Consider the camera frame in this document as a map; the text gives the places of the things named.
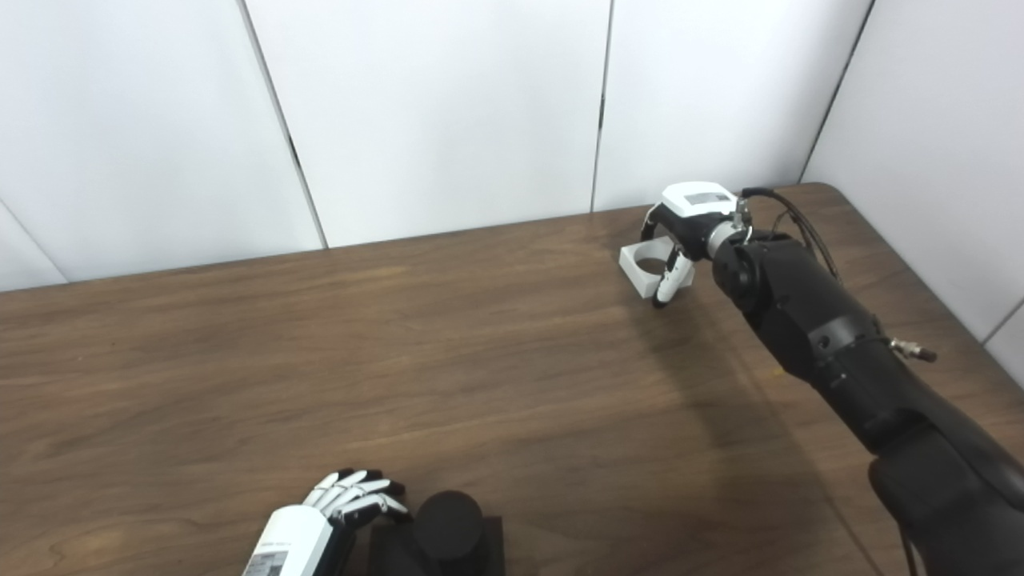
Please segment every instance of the label sticker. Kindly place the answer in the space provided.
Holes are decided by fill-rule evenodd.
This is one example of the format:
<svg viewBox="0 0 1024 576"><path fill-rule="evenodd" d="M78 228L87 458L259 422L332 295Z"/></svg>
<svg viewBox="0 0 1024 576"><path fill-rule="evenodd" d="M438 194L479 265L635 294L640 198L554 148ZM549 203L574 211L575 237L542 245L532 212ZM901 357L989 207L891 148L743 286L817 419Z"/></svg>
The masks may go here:
<svg viewBox="0 0 1024 576"><path fill-rule="evenodd" d="M281 576L288 552L264 552L253 554L242 576Z"/></svg>
<svg viewBox="0 0 1024 576"><path fill-rule="evenodd" d="M687 196L686 201L696 206L697 204L708 204L709 202L728 202L729 197L717 192L703 192Z"/></svg>

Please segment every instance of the black cylinder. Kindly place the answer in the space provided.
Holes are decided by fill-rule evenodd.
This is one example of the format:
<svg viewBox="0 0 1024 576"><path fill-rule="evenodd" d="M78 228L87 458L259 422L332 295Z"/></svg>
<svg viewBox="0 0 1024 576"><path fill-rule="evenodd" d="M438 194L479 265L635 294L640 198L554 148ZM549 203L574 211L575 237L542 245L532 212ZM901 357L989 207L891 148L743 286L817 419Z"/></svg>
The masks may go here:
<svg viewBox="0 0 1024 576"><path fill-rule="evenodd" d="M483 512L468 494L450 490L427 498L414 535L431 574L480 576L487 568Z"/></svg>

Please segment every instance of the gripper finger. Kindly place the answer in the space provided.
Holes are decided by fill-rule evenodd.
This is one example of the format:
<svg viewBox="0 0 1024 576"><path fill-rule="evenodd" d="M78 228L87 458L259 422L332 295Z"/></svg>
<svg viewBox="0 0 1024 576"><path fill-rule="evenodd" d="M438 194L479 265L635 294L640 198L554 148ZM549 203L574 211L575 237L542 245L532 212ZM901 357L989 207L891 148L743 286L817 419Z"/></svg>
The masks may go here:
<svg viewBox="0 0 1024 576"><path fill-rule="evenodd" d="M390 493L392 493L392 491L389 490L389 489L390 489L390 486L392 484L397 484L397 483L392 483L390 480L375 480L373 482L360 482L359 484L356 484L355 486L349 488L348 490L345 490L341 494L338 494L338 496L336 496L333 500L331 500L329 502L325 502L323 506L319 506L319 508L322 510L325 510L325 513L327 513L328 509L337 508L338 505L340 505L340 504L344 504L346 502L351 502L352 500L355 500L357 498L361 498L361 497L367 496L369 494L373 494L373 493L377 493L377 492L383 492L385 494L390 494ZM398 485L398 487L401 490L404 489L404 487L401 486L400 484Z"/></svg>
<svg viewBox="0 0 1024 576"><path fill-rule="evenodd" d="M347 478L355 471L352 468L341 468L336 472L331 472L324 477L324 480L316 483L316 486L309 492L305 500L302 500L302 505L311 506L323 494L326 492L334 483L338 482L339 478Z"/></svg>
<svg viewBox="0 0 1024 576"><path fill-rule="evenodd" d="M386 494L371 494L352 502L339 504L330 510L328 518L337 519L345 527L355 529L370 524L381 513L399 522L411 518L409 508Z"/></svg>
<svg viewBox="0 0 1024 576"><path fill-rule="evenodd" d="M319 496L317 496L317 498L308 505L323 510L325 506L337 498L339 494L366 480L372 471L373 470L358 470L342 478L341 480L338 480L332 484L330 488L321 492Z"/></svg>

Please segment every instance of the robotic arm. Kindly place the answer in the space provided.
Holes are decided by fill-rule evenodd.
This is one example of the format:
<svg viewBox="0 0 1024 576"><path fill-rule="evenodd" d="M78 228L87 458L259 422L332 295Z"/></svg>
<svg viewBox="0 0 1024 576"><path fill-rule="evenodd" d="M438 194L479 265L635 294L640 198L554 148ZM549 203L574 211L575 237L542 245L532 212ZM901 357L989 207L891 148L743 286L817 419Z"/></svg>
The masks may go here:
<svg viewBox="0 0 1024 576"><path fill-rule="evenodd" d="M785 205L804 242L754 229L746 211L754 196ZM810 383L876 456L871 487L928 574L1024 574L1024 468L897 357L935 360L889 337L843 288L796 206L768 189L746 189L737 199L718 184L686 182L670 187L648 212L641 239L659 224L678 248L654 306L668 303L680 270L711 260L715 283L781 367Z"/></svg>

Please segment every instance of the white wall panel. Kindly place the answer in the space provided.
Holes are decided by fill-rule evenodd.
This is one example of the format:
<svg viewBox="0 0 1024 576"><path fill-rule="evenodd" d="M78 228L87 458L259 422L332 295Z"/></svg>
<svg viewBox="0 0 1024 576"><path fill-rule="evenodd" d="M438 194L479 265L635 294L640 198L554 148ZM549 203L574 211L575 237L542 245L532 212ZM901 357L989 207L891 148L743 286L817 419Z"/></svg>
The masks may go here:
<svg viewBox="0 0 1024 576"><path fill-rule="evenodd" d="M53 262L0 203L0 292L63 282Z"/></svg>
<svg viewBox="0 0 1024 576"><path fill-rule="evenodd" d="M1024 307L1017 308L985 347L1017 383L1024 386Z"/></svg>
<svg viewBox="0 0 1024 576"><path fill-rule="evenodd" d="M608 0L249 0L333 246L586 212Z"/></svg>
<svg viewBox="0 0 1024 576"><path fill-rule="evenodd" d="M233 0L0 3L0 198L69 280L317 248Z"/></svg>
<svg viewBox="0 0 1024 576"><path fill-rule="evenodd" d="M978 338L1024 293L1024 4L880 1L808 167Z"/></svg>
<svg viewBox="0 0 1024 576"><path fill-rule="evenodd" d="M615 3L598 210L683 180L793 183L868 0Z"/></svg>

